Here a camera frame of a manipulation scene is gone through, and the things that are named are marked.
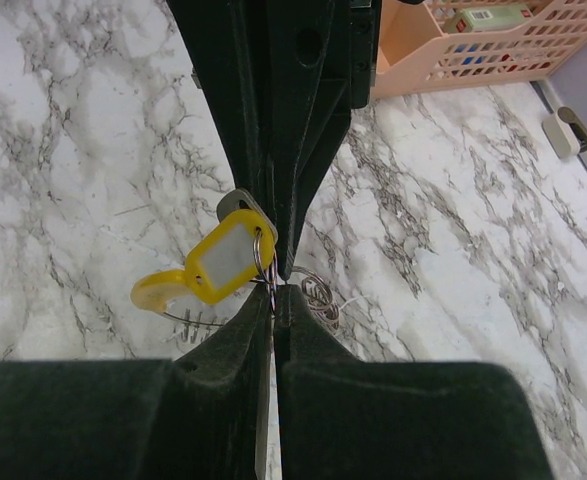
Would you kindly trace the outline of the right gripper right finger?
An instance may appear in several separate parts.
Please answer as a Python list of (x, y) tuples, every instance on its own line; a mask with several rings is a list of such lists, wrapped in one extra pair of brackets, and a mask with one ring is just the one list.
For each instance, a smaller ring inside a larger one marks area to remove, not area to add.
[(549, 479), (526, 395), (482, 362), (372, 363), (277, 292), (274, 350), (286, 479)]

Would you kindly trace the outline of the yellow tag key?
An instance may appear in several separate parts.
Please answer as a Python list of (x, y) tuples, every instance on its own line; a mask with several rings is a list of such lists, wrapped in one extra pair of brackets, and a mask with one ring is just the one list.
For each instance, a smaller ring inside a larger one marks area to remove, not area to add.
[(216, 304), (265, 272), (275, 258), (278, 232), (245, 189), (218, 203), (219, 224), (187, 255), (187, 285), (201, 301)]

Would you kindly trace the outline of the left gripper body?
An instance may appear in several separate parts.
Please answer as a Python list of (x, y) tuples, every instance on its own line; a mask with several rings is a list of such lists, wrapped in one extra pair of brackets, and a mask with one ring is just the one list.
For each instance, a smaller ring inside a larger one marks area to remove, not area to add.
[(350, 1), (349, 36), (349, 104), (351, 109), (368, 105), (375, 83), (381, 1)]

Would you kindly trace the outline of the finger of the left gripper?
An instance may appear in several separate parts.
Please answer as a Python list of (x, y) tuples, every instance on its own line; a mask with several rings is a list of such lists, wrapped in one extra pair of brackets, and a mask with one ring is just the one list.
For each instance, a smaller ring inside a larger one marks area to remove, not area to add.
[(170, 1), (220, 137), (234, 184), (276, 226), (271, 139), (271, 39), (280, 1)]
[(267, 208), (278, 273), (295, 263), (306, 212), (348, 126), (350, 4), (270, 1)]

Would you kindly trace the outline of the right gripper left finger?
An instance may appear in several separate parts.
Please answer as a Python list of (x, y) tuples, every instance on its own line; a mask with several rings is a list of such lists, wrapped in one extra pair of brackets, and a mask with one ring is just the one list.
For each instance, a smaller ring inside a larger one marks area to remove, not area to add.
[(0, 479), (261, 479), (270, 303), (176, 360), (0, 362)]

